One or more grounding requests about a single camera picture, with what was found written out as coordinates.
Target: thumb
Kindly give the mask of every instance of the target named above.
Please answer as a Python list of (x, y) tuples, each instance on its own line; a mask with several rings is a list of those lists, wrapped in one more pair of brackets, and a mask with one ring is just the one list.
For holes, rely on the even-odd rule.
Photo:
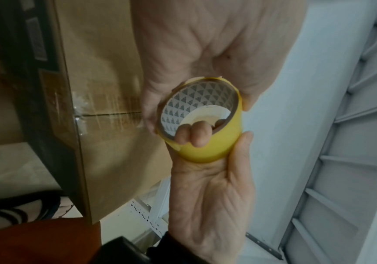
[(235, 178), (244, 183), (252, 184), (250, 145), (253, 139), (254, 134), (252, 131), (243, 133), (229, 155), (229, 170), (234, 174)]

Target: white wall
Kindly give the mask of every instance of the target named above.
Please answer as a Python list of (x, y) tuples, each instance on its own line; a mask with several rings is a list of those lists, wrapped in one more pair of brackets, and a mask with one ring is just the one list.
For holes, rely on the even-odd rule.
[(310, 3), (279, 77), (244, 114), (257, 202), (249, 232), (278, 247), (350, 81), (377, 0)]

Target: cardboard tape core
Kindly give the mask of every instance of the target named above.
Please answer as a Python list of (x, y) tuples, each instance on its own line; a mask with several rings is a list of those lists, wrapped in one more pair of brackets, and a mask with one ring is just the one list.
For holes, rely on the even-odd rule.
[[(187, 81), (173, 90), (158, 108), (158, 134), (182, 157), (194, 162), (211, 162), (227, 155), (242, 133), (242, 99), (239, 91), (223, 78)], [(219, 106), (230, 111), (224, 124), (213, 130), (210, 142), (201, 148), (174, 141), (184, 118), (196, 109)]]

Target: packing tape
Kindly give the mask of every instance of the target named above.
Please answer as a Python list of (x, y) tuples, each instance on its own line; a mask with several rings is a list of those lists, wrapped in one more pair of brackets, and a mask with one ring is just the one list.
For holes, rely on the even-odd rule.
[[(209, 143), (194, 147), (179, 145), (174, 136), (184, 118), (198, 108), (221, 106), (230, 111), (225, 122), (213, 130)], [(242, 98), (239, 91), (221, 77), (188, 80), (175, 88), (158, 107), (157, 132), (164, 141), (186, 160), (208, 163), (227, 156), (242, 134)]]

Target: hand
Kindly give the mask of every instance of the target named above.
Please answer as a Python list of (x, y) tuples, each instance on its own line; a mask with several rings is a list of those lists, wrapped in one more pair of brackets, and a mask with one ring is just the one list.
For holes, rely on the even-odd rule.
[(233, 264), (245, 241), (255, 187), (250, 170), (252, 132), (238, 139), (227, 158), (195, 164), (168, 148), (171, 171), (168, 230), (211, 264)]
[(132, 0), (145, 124), (159, 102), (198, 76), (228, 79), (249, 110), (274, 82), (300, 31), (306, 0)]

